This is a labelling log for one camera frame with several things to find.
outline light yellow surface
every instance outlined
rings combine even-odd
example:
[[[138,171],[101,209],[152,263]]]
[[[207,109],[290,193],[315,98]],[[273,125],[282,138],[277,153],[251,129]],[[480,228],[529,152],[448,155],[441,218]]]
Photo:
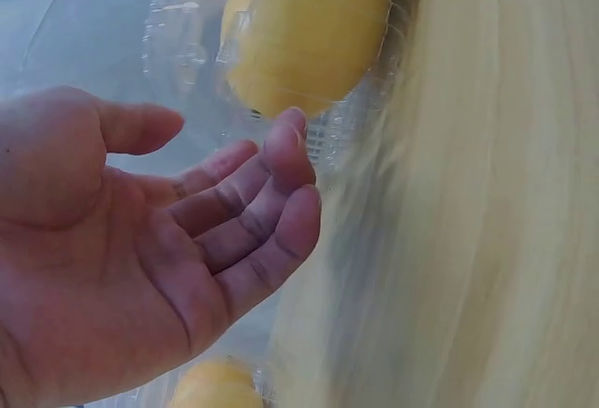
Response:
[[[200,362],[181,379],[171,408],[262,407],[252,373],[232,359]]]
[[[273,335],[284,408],[599,406],[599,0],[420,0]]]
[[[248,109],[309,116],[343,100],[376,61],[391,0],[228,0],[222,40],[238,62],[227,81]],[[237,18],[238,12],[249,17]]]

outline finger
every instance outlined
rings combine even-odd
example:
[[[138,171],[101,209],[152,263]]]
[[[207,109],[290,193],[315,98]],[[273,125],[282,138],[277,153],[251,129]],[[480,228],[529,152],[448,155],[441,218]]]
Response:
[[[197,237],[210,272],[217,274],[233,266],[264,244],[274,233],[289,196],[270,178],[237,218]]]
[[[235,266],[217,274],[229,318],[235,321],[273,294],[308,258],[320,233],[320,196],[304,186],[285,204],[269,240]]]
[[[199,166],[186,170],[174,181],[188,196],[199,193],[230,176],[257,153],[258,147],[252,141],[238,141],[211,155]]]
[[[293,125],[304,139],[308,134],[308,120],[304,112],[298,107],[290,107],[279,115],[278,121]]]
[[[96,111],[109,153],[152,153],[171,141],[183,128],[183,118],[179,113],[154,104],[99,101]]]
[[[178,200],[215,186],[257,154],[252,141],[239,141],[211,155],[200,165],[177,177],[135,176],[146,201],[154,207],[166,207]]]
[[[285,190],[314,182],[303,137],[285,120],[275,123],[260,154],[213,188],[173,204],[169,210],[190,236],[196,237],[239,216],[272,176]]]

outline palm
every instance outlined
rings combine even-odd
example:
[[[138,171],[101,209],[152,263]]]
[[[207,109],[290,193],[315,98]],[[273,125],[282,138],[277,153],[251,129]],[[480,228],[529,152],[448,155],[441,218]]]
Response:
[[[141,123],[130,111],[115,129],[110,111],[108,124],[94,122],[98,100],[73,92],[50,94],[55,107],[36,115],[41,147],[2,143],[0,169],[26,183],[0,183],[0,328],[32,406],[97,399],[184,363],[279,287],[318,235],[297,112],[261,152],[243,142],[167,179],[105,167],[106,152],[161,147],[181,127],[176,115],[155,109]],[[11,116],[22,118],[5,108],[18,131]]]

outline yellow mango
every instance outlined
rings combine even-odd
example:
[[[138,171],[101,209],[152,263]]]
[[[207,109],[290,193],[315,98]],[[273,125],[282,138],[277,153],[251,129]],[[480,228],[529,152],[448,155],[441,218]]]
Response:
[[[175,395],[172,408],[263,408],[260,395],[248,385],[229,383],[194,386],[186,397]]]
[[[264,116],[290,106],[316,116],[376,61],[390,7],[391,0],[227,0],[221,42],[234,45],[235,58],[226,81]]]
[[[202,361],[191,368],[179,382],[172,407],[195,406],[188,403],[206,391],[218,391],[219,387],[230,385],[246,386],[255,392],[251,371],[239,361],[230,358]]]

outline clear plastic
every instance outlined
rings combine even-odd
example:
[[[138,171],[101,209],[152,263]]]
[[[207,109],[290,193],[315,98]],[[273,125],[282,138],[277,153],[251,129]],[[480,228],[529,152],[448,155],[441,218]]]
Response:
[[[411,1],[386,2],[388,12],[382,20],[386,29],[378,56],[345,98],[329,101],[330,109],[310,122],[307,145],[319,171],[333,170],[343,162],[343,153],[376,117],[396,81],[402,54],[398,45],[402,44]],[[153,0],[150,7],[143,38],[146,76],[160,93],[178,101],[189,122],[210,136],[215,148],[240,138],[259,142],[270,127],[271,121],[243,105],[225,78],[239,61],[237,34],[257,16],[258,3],[253,0],[247,11],[237,12],[228,33],[221,33],[226,0]],[[226,40],[221,43],[222,34]],[[271,46],[268,35],[259,41],[260,47]],[[341,74],[344,70],[339,66],[335,72]],[[263,78],[258,72],[252,76],[256,80]]]

